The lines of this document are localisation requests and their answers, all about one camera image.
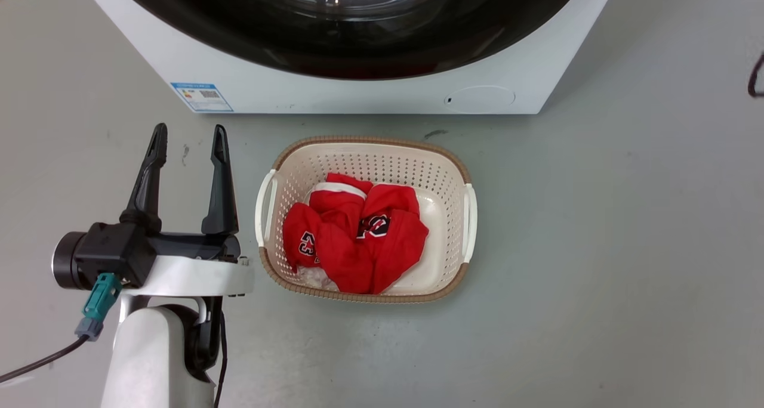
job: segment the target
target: red clothing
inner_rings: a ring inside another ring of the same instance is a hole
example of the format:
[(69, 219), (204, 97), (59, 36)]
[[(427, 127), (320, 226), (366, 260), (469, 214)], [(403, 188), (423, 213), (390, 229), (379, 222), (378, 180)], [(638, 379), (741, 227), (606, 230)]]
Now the red clothing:
[(382, 293), (424, 249), (429, 230), (420, 221), (415, 191), (340, 174), (326, 179), (309, 206), (298, 203), (287, 213), (286, 259), (294, 272), (322, 267), (342, 292)]

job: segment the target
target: white basket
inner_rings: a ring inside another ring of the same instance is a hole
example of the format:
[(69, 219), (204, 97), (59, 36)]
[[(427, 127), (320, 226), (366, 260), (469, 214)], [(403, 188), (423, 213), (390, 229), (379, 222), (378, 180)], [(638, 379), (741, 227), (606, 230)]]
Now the white basket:
[[(422, 259), (380, 295), (311, 288), (284, 255), (284, 218), (329, 172), (374, 183), (412, 186), (429, 229)], [(268, 274), (295, 292), (356, 302), (428, 302), (461, 282), (472, 258), (478, 203), (466, 167), (440, 147), (376, 137), (317, 137), (287, 148), (257, 194), (255, 235)]]

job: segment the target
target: washing machine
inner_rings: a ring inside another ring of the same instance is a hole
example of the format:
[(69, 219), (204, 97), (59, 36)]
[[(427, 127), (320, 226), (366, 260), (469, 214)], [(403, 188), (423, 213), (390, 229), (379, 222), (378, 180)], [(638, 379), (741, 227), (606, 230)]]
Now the washing machine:
[(535, 114), (608, 0), (95, 0), (194, 112)]

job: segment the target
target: brown basket rim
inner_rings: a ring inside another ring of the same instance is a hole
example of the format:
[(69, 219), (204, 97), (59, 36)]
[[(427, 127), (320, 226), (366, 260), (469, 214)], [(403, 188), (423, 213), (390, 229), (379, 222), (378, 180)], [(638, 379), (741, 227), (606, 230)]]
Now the brown basket rim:
[[(331, 144), (331, 143), (384, 144), (384, 145), (391, 145), (391, 146), (418, 148), (420, 150), (425, 150), (426, 152), (438, 153), (448, 158), (448, 160), (450, 160), (451, 162), (453, 162), (453, 164), (459, 170), (465, 184), (472, 183), (472, 179), (470, 179), (470, 174), (469, 174), (469, 171), (467, 171), (467, 167), (464, 166), (463, 163), (461, 163), (461, 160), (459, 160), (459, 158), (456, 157), (456, 155), (449, 152), (448, 150), (445, 150), (445, 148), (438, 147), (432, 144), (422, 143), (419, 141), (395, 140), (392, 138), (385, 138), (385, 137), (366, 137), (366, 136), (351, 136), (351, 135), (309, 137), (309, 138), (294, 142), (289, 147), (287, 147), (286, 150), (284, 150), (284, 152), (282, 152), (281, 155), (279, 155), (279, 157), (276, 158), (276, 162), (273, 164), (273, 169), (275, 169), (275, 171), (278, 171), (279, 169), (281, 169), (281, 165), (284, 164), (284, 161), (290, 155), (292, 155), (292, 153), (294, 153), (295, 150), (297, 149), (300, 149), (305, 146), (313, 145), (313, 144)], [(343, 300), (343, 301), (349, 301), (349, 302), (366, 302), (366, 303), (423, 303), (423, 302), (432, 302), (434, 300), (441, 299), (443, 297), (448, 296), (451, 292), (454, 291), (456, 286), (458, 286), (459, 283), (461, 283), (461, 281), (464, 279), (464, 275), (467, 273), (467, 269), (469, 268), (469, 264), (467, 263), (461, 264), (453, 280), (451, 280), (451, 282), (448, 283), (445, 286), (445, 288), (442, 288), (434, 293), (430, 293), (426, 295), (383, 296), (383, 295), (358, 295), (355, 293), (333, 292), (331, 290), (307, 288), (306, 286), (300, 286), (295, 283), (290, 283), (289, 281), (282, 278), (281, 275), (278, 274), (278, 272), (276, 272), (276, 269), (273, 267), (273, 264), (270, 263), (270, 259), (268, 258), (268, 250), (265, 247), (260, 247), (260, 261), (263, 263), (265, 272), (267, 272), (268, 275), (270, 275), (270, 278), (272, 278), (273, 281), (278, 283), (279, 286), (282, 286), (282, 288), (284, 289), (290, 290), (295, 293), (302, 293), (309, 296), (317, 296), (317, 297), (322, 297), (327, 299), (337, 299), (337, 300)]]

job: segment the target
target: floor stain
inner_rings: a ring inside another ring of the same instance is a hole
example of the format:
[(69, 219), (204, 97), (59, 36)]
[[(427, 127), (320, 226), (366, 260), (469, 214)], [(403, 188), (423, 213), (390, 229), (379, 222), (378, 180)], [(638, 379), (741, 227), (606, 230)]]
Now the floor stain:
[(432, 131), (431, 133), (425, 134), (425, 136), (422, 137), (423, 140), (427, 141), (428, 139), (431, 139), (432, 137), (438, 136), (438, 135), (444, 135), (447, 134), (448, 131), (445, 129), (436, 129)]
[(756, 88), (756, 85), (759, 83), (759, 74), (764, 75), (764, 69), (762, 68), (764, 68), (764, 52), (762, 52), (762, 56), (756, 62), (756, 65), (753, 66), (751, 78), (748, 80), (748, 94), (751, 95), (751, 98), (764, 98), (764, 90)]
[(191, 150), (189, 148), (189, 145), (188, 144), (184, 144), (183, 145), (183, 157), (180, 158), (180, 163), (182, 163), (183, 166), (186, 166), (186, 156), (189, 155), (189, 150)]

